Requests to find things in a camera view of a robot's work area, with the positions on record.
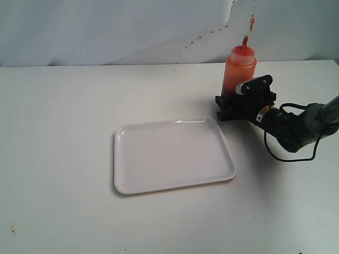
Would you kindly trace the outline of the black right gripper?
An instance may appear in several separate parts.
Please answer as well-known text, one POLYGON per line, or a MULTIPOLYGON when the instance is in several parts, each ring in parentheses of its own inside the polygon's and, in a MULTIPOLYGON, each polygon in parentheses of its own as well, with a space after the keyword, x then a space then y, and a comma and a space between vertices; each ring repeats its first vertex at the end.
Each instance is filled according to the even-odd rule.
POLYGON ((274 108, 276 93, 238 95, 236 97, 216 96, 220 108, 219 121, 247 120, 254 124, 277 124, 277 109, 274 108))

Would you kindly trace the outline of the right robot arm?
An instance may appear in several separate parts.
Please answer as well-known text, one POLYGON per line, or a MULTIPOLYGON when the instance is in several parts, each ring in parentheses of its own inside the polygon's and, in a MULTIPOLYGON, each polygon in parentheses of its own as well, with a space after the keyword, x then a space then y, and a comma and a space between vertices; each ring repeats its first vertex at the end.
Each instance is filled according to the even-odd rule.
POLYGON ((220 121, 246 120, 275 137, 280 146, 296 153, 304 146, 338 131, 338 97, 327 104, 284 103, 274 107, 276 94, 260 92, 234 97, 216 96, 220 121))

